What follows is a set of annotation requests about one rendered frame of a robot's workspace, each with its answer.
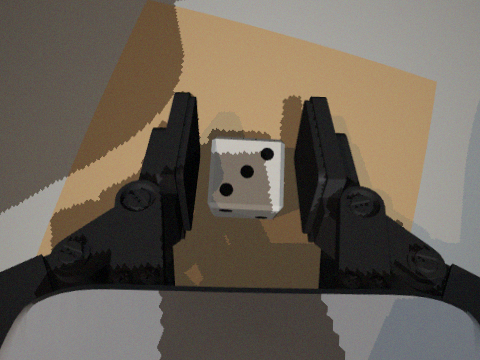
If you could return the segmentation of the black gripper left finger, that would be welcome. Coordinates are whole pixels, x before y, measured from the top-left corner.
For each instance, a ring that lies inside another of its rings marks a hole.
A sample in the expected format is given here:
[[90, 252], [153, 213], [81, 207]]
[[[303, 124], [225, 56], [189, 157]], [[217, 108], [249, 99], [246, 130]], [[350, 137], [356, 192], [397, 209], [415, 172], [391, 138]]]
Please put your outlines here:
[[173, 246], [192, 229], [199, 164], [197, 98], [175, 92], [167, 127], [152, 129], [139, 180], [120, 188], [115, 206], [51, 254], [0, 272], [0, 348], [23, 308], [46, 293], [89, 284], [175, 285]]

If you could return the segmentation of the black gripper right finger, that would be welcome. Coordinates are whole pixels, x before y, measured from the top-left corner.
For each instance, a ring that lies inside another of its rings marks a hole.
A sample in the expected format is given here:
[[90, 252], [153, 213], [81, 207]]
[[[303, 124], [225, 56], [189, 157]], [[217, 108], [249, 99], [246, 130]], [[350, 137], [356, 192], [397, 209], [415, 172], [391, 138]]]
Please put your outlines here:
[[326, 97], [304, 101], [294, 165], [302, 233], [321, 249], [318, 289], [423, 292], [457, 303], [480, 324], [480, 277], [445, 264], [386, 216], [379, 194], [360, 186], [348, 138], [335, 134]]

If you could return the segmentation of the tan flat mat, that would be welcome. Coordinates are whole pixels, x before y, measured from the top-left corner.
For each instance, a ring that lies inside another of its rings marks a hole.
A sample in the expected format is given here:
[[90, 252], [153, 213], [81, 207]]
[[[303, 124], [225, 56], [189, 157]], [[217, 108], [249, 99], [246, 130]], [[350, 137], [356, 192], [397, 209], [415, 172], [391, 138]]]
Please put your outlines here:
[[[90, 122], [37, 256], [114, 207], [138, 180], [175, 92], [197, 98], [200, 164], [191, 231], [173, 247], [175, 285], [318, 289], [321, 249], [302, 234], [294, 153], [305, 100], [326, 97], [360, 186], [411, 232], [436, 81], [319, 44], [147, 0]], [[285, 144], [283, 208], [215, 217], [216, 136]]]

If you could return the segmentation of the grey die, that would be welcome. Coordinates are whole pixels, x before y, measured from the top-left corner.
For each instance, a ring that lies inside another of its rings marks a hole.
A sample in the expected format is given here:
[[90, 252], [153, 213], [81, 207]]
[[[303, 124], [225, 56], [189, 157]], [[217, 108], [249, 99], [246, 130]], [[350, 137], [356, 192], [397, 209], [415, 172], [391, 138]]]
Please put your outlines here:
[[284, 154], [278, 139], [216, 136], [207, 201], [211, 213], [272, 220], [283, 208]]

